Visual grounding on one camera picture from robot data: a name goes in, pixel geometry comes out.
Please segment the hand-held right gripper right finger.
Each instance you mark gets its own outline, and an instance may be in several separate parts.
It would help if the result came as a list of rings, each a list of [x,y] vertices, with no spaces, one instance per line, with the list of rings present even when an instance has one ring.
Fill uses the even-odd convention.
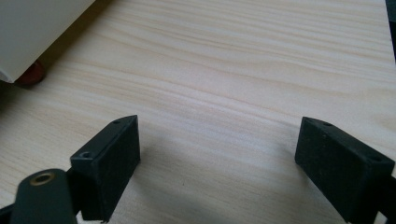
[[[336,126],[302,118],[294,157],[350,224],[395,224],[395,161]]]

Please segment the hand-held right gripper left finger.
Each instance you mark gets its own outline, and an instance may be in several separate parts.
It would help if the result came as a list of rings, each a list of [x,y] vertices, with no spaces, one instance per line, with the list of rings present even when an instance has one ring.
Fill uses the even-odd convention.
[[[138,116],[111,121],[70,162],[77,210],[85,220],[109,221],[140,162]]]

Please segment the red rubber foot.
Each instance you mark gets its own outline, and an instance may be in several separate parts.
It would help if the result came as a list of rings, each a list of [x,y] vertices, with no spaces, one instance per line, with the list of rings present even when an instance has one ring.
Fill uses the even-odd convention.
[[[18,85],[34,85],[40,82],[45,75],[45,68],[40,61],[35,61],[16,81]]]

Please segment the white appliance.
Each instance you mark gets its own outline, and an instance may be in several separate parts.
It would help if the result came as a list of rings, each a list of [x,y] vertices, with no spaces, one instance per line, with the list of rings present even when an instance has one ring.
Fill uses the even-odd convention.
[[[14,83],[95,0],[0,0],[0,80]]]

